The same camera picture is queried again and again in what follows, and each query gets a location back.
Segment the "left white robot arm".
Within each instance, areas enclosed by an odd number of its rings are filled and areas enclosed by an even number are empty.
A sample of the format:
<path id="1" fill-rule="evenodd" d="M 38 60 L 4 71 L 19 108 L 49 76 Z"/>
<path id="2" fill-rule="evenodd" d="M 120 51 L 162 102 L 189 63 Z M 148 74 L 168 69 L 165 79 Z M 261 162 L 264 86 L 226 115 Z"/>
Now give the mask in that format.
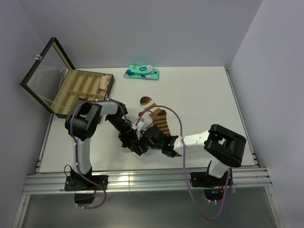
<path id="1" fill-rule="evenodd" d="M 118 138 L 124 148 L 139 156 L 143 154 L 137 132 L 125 117 L 126 114 L 125 104 L 113 99 L 77 99 L 65 121 L 74 147 L 74 163 L 70 175 L 66 176 L 65 191 L 107 189 L 108 176 L 94 176 L 90 161 L 90 141 L 102 116 L 119 132 Z"/>

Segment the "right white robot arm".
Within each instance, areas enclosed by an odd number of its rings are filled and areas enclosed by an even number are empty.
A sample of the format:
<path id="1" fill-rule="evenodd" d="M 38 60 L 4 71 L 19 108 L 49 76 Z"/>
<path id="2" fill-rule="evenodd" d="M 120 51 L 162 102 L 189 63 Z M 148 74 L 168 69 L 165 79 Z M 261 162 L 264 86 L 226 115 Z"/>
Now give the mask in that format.
<path id="1" fill-rule="evenodd" d="M 209 130 L 188 136 L 168 136 L 156 126 L 141 131 L 139 138 L 142 153 L 148 149 L 160 150 L 170 157 L 182 157 L 185 153 L 208 152 L 214 158 L 207 170 L 198 176 L 191 176 L 193 187 L 214 188 L 223 186 L 229 168 L 239 168 L 245 151 L 246 138 L 219 124 Z"/>

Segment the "black white striped sock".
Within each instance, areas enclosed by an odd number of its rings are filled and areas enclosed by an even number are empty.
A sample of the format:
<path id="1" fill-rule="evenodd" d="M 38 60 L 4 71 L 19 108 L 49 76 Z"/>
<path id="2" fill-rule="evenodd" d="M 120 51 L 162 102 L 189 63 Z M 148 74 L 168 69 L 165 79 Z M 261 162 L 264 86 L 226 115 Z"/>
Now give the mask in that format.
<path id="1" fill-rule="evenodd" d="M 122 152 L 124 152 L 124 153 L 132 153 L 132 151 L 129 149 L 129 148 L 127 148 L 127 147 L 123 147 L 122 148 Z"/>

